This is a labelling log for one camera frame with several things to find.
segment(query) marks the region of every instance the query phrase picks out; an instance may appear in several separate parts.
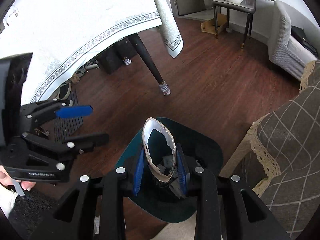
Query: dark green trash can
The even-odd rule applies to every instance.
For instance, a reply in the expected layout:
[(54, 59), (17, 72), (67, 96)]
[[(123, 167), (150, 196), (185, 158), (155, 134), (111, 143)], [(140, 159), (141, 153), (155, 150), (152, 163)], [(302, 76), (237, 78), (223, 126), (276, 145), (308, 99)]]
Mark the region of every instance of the dark green trash can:
[[(203, 167), (210, 169), (216, 175), (219, 174), (223, 156), (220, 146), (214, 140), (168, 118), (158, 117), (156, 119), (169, 129), (175, 143), (181, 144), (185, 155), (194, 156)], [(140, 152), (141, 147), (142, 128), (121, 155), (116, 168), (121, 167), (125, 159)], [(151, 215), (168, 223), (179, 223), (192, 216), (196, 211), (196, 197), (178, 199), (170, 190), (159, 188), (154, 180), (145, 161), (140, 192), (131, 200)]]

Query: white tablecloth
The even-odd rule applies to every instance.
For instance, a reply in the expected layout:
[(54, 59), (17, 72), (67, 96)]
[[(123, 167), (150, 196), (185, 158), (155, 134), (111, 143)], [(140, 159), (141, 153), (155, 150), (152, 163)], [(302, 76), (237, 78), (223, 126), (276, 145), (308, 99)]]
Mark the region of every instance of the white tablecloth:
[(173, 58), (183, 47), (166, 0), (16, 0), (12, 10), (0, 58), (33, 52), (22, 105), (46, 100), (81, 65), (130, 34), (158, 26)]

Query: black mat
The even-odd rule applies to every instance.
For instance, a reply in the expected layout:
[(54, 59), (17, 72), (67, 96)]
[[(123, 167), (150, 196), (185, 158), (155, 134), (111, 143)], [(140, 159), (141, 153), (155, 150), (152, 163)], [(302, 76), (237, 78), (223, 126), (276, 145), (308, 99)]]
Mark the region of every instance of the black mat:
[[(78, 99), (76, 95), (76, 90), (73, 89), (70, 93), (69, 98), (73, 101), (74, 106), (78, 106)], [(53, 121), (54, 124), (54, 139), (58, 143), (63, 143), (65, 139), (71, 136), (76, 130), (83, 125), (82, 117), (75, 118), (56, 118)]]

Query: plaid fabric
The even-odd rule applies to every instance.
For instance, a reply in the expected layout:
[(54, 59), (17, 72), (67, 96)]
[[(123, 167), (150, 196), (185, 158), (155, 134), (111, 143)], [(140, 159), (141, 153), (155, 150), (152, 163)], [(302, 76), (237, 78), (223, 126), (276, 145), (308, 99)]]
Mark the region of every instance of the plaid fabric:
[(261, 199), (295, 239), (320, 204), (320, 61), (308, 87), (258, 127), (258, 137), (278, 162), (275, 177)]
[(233, 174), (244, 179), (250, 188), (254, 188), (262, 179), (267, 178), (263, 166), (259, 163), (253, 151), (248, 152), (241, 162), (237, 165)]

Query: cardboard box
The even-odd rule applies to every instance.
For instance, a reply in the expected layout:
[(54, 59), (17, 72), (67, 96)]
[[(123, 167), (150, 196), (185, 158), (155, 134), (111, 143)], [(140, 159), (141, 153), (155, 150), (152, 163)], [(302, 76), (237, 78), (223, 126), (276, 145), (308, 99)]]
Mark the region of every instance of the cardboard box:
[[(218, 33), (221, 33), (227, 27), (227, 23), (228, 23), (227, 16), (224, 14), (218, 13)], [(214, 34), (216, 35), (216, 37), (218, 37), (215, 31), (214, 19), (201, 23), (201, 31), (204, 33)]]

